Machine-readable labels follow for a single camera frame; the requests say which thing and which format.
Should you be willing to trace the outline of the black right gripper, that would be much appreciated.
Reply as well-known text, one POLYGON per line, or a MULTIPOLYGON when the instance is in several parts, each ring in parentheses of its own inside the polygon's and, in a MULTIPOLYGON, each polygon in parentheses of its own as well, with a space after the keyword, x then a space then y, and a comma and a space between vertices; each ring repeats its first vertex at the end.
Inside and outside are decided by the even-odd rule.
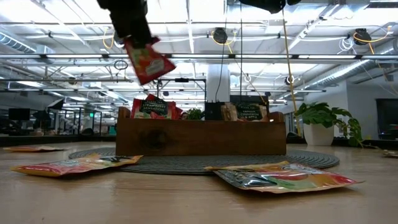
MULTIPOLYGON (((276 14, 283 10, 285 7, 285 0, 239 0, 242 4, 263 9, 276 14)), ((295 5, 301 2, 301 0, 286 0, 288 5, 295 5)))

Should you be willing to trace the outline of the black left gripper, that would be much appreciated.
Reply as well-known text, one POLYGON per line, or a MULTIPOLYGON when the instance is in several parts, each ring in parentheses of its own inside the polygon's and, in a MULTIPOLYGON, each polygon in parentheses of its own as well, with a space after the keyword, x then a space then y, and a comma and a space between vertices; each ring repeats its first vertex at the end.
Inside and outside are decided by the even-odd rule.
POLYGON ((146 0, 97 0, 100 8, 108 10, 118 36, 135 49, 143 49, 152 43, 148 32, 146 0))

